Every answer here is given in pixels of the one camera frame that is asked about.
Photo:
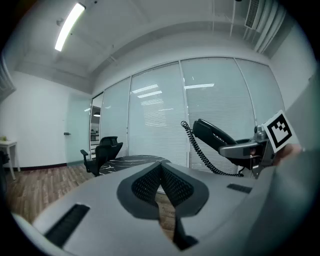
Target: black mesh panel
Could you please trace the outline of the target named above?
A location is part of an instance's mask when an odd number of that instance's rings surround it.
[[[193,193],[194,187],[162,166],[161,186],[174,207],[187,200]]]
[[[161,166],[138,178],[132,184],[132,192],[135,196],[151,205],[157,205],[155,196],[160,185]]]

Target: black telephone handset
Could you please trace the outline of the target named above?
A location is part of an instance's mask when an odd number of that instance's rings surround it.
[[[237,144],[224,131],[202,119],[193,123],[193,134],[216,151],[222,146]]]
[[[224,131],[220,130],[218,127],[202,119],[198,119],[198,121],[195,121],[193,123],[193,134],[195,137],[202,140],[204,143],[206,143],[208,146],[210,146],[217,152],[219,152],[220,147],[235,145],[237,143],[245,143],[249,141],[249,139],[235,141]],[[242,166],[246,168],[251,167],[250,159],[238,159],[230,157],[227,157],[227,159],[236,166]]]

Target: window blind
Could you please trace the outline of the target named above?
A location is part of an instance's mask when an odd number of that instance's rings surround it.
[[[129,155],[153,155],[187,165],[183,86],[178,63],[132,77],[129,99]]]
[[[127,125],[130,78],[122,80],[105,89],[101,109],[101,139],[117,136],[123,143],[117,158],[128,155]]]
[[[244,78],[233,58],[198,58],[181,61],[189,126],[203,119],[230,135],[234,140],[253,137],[254,113]],[[210,162],[226,173],[237,167],[213,148],[196,138]],[[210,172],[190,146],[190,167]]]
[[[257,125],[285,110],[278,83],[267,65],[243,59],[236,62],[249,87]]]

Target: hand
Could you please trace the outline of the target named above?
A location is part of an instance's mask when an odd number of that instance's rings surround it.
[[[291,156],[296,156],[301,151],[302,148],[299,144],[287,144],[276,153],[273,165],[278,166],[282,162],[282,160]]]

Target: black desk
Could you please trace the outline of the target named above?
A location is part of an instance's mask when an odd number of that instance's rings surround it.
[[[163,157],[146,154],[124,156],[106,162],[104,165],[100,167],[99,172],[101,175],[106,175],[109,173],[114,173],[127,169],[129,167],[143,165],[152,162],[160,162],[162,160],[166,159]]]

